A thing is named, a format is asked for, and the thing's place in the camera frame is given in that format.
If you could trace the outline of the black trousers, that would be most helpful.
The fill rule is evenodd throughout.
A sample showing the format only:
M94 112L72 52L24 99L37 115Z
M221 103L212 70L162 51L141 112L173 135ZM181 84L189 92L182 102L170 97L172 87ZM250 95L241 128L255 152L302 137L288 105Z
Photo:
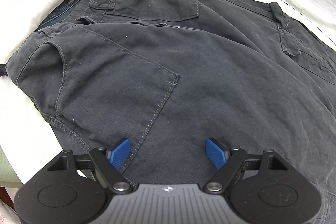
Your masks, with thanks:
M205 141L271 148L335 223L335 51L275 3L81 0L6 63L65 149L131 142L133 184L205 183Z

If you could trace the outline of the blue folded jeans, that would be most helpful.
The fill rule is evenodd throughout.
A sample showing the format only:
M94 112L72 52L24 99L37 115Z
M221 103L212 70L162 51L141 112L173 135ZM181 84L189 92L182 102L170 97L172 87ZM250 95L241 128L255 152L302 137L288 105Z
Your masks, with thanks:
M69 13L80 3L81 0L64 0L60 5L54 8L39 24L35 32L51 26L56 23L62 22Z

